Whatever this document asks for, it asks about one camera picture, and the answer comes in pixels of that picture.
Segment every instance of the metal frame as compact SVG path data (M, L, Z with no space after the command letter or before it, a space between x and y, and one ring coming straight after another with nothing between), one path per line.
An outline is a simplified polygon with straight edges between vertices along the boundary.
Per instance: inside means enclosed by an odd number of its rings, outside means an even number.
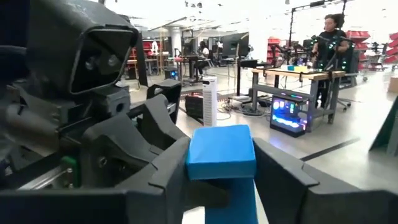
M292 90L281 90L278 88L279 86L279 75L275 75L275 82L274 82L274 87L271 86L266 86L266 85L260 85L259 84L259 73L258 72L252 72L253 73L253 78L252 78L252 89L253 89L253 96L252 96L252 108L254 111L257 110L257 96L258 92L264 92L264 93L270 93L270 94L281 94L285 93L288 95L296 95L296 96L301 96L302 98L308 99L308 109L307 111L301 111L305 114L307 114L307 132L312 132L313 128L313 120L315 118L320 118L325 115L328 116L328 124L333 124L335 120L335 113L336 113L336 106L337 106L337 99L338 99L338 93L340 90L340 77L334 78L333 83L331 86L332 90L332 96L330 100L330 108L327 110L319 110L315 108L315 103L318 100L317 99L317 91L318 91L318 80L311 80L311 90L310 94L307 93L301 93L297 91L292 91Z

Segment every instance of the blue foam block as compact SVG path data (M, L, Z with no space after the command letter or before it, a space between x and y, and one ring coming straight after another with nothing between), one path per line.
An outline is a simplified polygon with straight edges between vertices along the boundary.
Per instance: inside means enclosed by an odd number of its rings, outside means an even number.
M226 208L205 208L205 223L258 224L253 179L224 181L227 182L229 204Z
M253 178L256 157L249 126L196 129L186 164L191 180Z

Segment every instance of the gray floor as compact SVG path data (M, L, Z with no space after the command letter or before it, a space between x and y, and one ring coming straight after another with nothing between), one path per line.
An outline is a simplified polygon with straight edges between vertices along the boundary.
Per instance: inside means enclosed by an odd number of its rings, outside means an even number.
M228 94L236 91L234 89L234 74L236 72L232 68L229 77L226 68L212 68L208 70L208 73L217 75L219 93ZM247 93L251 86L251 72L242 70L241 74L242 92ZM359 138L359 141L341 149L309 160L308 164L361 189L388 189L398 193L398 158L389 157L380 151L368 152L390 110L392 101L396 97L394 94L387 93L391 75L393 75L391 72L367 72L367 82L363 82L362 77L358 77L358 86L342 90L339 95L341 98L353 100L352 107L347 112L343 112L343 107L338 106L334 124L327 124L326 118L323 121L318 120L312 133L307 133L297 139L269 129L269 122L265 117L252 118L239 113L220 113L218 126L248 124L253 136L262 138L297 158ZM161 80L161 77L150 77L149 82L157 83ZM273 82L271 78L268 80L262 78L261 81L269 84ZM301 84L295 79L287 79L286 86L280 86L280 88L283 87L297 91L309 91L308 82L304 82L301 87ZM198 85L184 89L197 90L200 88L201 86ZM139 91L133 90L131 92L132 100L143 100L144 92L145 88ZM179 112L177 125L187 135L192 135L193 130L201 126L182 111ZM259 223L267 223L259 200L257 200L257 205ZM183 223L204 223L203 208L187 212Z

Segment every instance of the column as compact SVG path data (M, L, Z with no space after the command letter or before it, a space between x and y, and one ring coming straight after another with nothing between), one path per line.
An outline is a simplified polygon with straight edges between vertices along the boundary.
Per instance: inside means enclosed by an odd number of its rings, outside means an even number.
M254 48L251 53L254 59L260 62L267 61L268 38L270 36L270 24L267 22L269 8L267 1L250 0L251 13L249 14L249 44Z
M180 52L182 51L181 46L181 29L179 27L172 27L169 29L170 36L172 37L172 55L175 56L175 50L178 49Z

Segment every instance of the box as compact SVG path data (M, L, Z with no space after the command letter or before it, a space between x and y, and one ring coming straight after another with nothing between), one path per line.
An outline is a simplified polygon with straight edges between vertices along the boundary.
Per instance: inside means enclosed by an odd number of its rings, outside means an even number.
M391 77L388 92L398 93L398 77Z

